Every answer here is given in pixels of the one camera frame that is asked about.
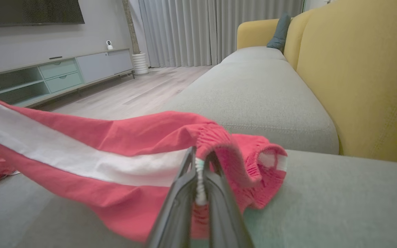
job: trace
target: television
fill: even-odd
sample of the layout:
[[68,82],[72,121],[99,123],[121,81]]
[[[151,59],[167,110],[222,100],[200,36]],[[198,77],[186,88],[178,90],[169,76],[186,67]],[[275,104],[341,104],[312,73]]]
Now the television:
[[0,0],[0,27],[83,23],[78,0]]

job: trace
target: tree trunk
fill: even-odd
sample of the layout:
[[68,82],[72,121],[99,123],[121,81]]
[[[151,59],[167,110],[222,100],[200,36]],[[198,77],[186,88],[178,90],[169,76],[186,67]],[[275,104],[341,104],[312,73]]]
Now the tree trunk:
[[128,0],[122,0],[123,10],[125,11],[126,22],[131,35],[131,44],[133,46],[133,54],[140,54],[139,44],[137,43],[136,31],[134,30],[133,18],[131,17],[130,6]]

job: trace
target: curtain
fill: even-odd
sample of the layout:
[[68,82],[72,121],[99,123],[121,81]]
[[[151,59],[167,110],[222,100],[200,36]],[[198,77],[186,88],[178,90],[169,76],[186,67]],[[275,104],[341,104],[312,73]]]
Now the curtain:
[[151,67],[220,63],[242,22],[301,13],[303,0],[139,0]]

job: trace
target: sofa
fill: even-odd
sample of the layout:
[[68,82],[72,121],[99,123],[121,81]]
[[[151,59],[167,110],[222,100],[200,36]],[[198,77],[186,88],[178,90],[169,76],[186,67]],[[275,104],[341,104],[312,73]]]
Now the sofa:
[[397,162],[397,1],[339,0],[238,27],[237,50],[162,110],[194,112],[286,149]]
[[[337,0],[302,13],[284,54],[264,47],[276,25],[243,23],[238,50],[164,109],[287,149],[277,195],[244,212],[255,247],[397,247],[397,1]],[[143,245],[20,174],[0,182],[0,248],[8,247]]]

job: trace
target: wooden floor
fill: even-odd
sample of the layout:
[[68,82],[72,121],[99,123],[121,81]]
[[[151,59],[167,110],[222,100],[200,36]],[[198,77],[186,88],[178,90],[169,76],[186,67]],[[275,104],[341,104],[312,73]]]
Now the wooden floor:
[[150,69],[149,74],[123,77],[92,86],[35,107],[93,119],[120,120],[158,112],[159,108],[212,66]]

